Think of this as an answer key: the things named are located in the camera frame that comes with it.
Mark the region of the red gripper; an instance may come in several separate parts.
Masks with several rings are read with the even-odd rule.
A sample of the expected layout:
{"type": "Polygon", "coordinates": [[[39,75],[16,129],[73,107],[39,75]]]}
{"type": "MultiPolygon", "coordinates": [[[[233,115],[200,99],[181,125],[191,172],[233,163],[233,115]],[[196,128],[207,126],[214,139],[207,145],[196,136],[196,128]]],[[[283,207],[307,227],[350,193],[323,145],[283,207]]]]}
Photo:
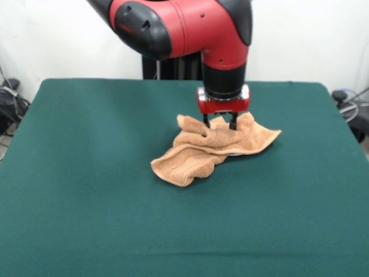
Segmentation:
{"type": "Polygon", "coordinates": [[[205,93],[204,87],[197,89],[197,103],[201,114],[203,114],[203,123],[210,129],[208,114],[228,113],[231,114],[229,128],[236,130],[238,113],[244,112],[250,105],[251,91],[247,84],[242,86],[241,94],[235,99],[216,100],[205,93]]]}

